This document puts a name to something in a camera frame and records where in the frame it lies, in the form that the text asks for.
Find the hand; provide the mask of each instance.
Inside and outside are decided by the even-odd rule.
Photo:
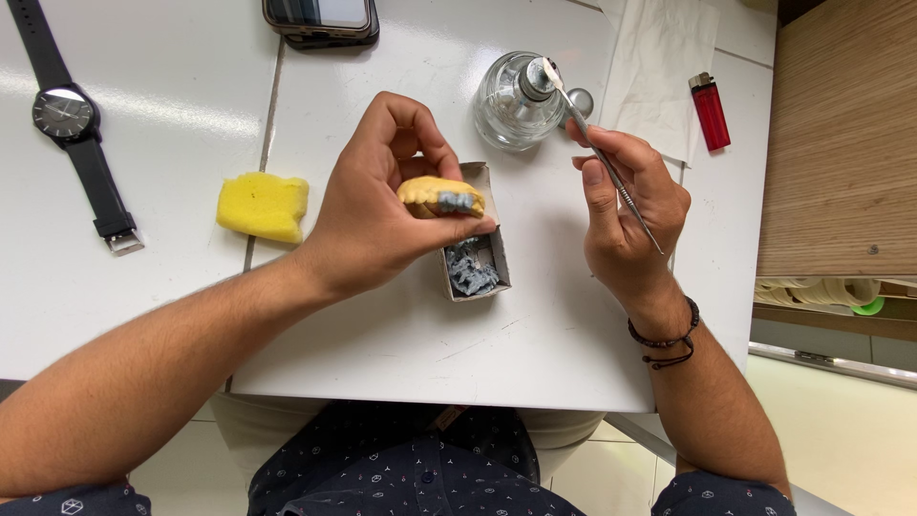
[[[415,157],[418,150],[423,155]],[[330,301],[381,286],[423,254],[496,229],[489,217],[412,217],[395,191],[419,175],[462,180],[430,110],[379,93],[337,158],[315,228],[291,256]]]
[[[572,120],[568,121],[567,133],[581,146],[589,146]],[[640,331],[638,321],[656,311],[658,300],[676,299],[679,306],[684,305],[668,271],[668,259],[684,226],[691,196],[672,181],[662,157],[644,140],[596,126],[589,126],[589,140],[604,150],[618,169],[624,187],[665,253],[659,254],[627,206],[618,206],[617,190],[602,162],[594,155],[573,158],[573,166],[582,171],[589,205],[586,262],[621,301]]]

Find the wooden cabinet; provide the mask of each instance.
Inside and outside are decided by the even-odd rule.
[[[917,276],[917,2],[779,31],[757,275]]]

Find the wrist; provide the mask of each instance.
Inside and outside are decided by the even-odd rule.
[[[325,287],[321,274],[315,268],[315,261],[304,256],[300,250],[262,269],[269,275],[265,280],[269,296],[283,312],[304,318],[340,300]]]
[[[620,300],[636,332],[648,341],[678,339],[691,328],[691,307],[671,275],[639,296]]]

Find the bracelet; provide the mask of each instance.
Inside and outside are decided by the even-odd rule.
[[[663,358],[663,359],[657,360],[657,359],[653,359],[653,358],[650,358],[644,355],[643,361],[645,363],[649,364],[650,362],[655,362],[655,364],[651,365],[653,369],[658,370],[662,367],[666,367],[667,365],[681,364],[682,362],[691,358],[692,355],[694,355],[694,341],[691,340],[691,332],[694,331],[694,329],[697,328],[697,325],[701,322],[701,311],[697,308],[697,303],[695,303],[693,299],[685,296],[685,300],[688,301],[688,306],[691,307],[691,327],[688,329],[688,332],[685,333],[683,337],[679,337],[678,339],[674,339],[671,341],[664,341],[664,342],[648,341],[647,339],[644,339],[643,337],[640,336],[639,333],[636,332],[636,329],[634,328],[634,323],[631,322],[629,318],[627,319],[627,329],[630,331],[631,337],[634,337],[635,341],[640,342],[640,344],[645,345],[646,347],[665,349],[665,348],[670,348],[674,346],[679,341],[684,341],[685,344],[688,346],[688,349],[690,350],[688,354],[677,356],[675,358]]]

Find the dark patterned shirt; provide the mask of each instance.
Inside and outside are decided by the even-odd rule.
[[[448,409],[332,402],[252,478],[249,515],[582,515],[539,485],[535,449],[515,410],[472,407],[444,421]],[[26,514],[146,516],[150,501],[120,485],[68,488],[0,504],[0,516]],[[695,471],[675,477],[651,514],[795,511],[767,484]]]

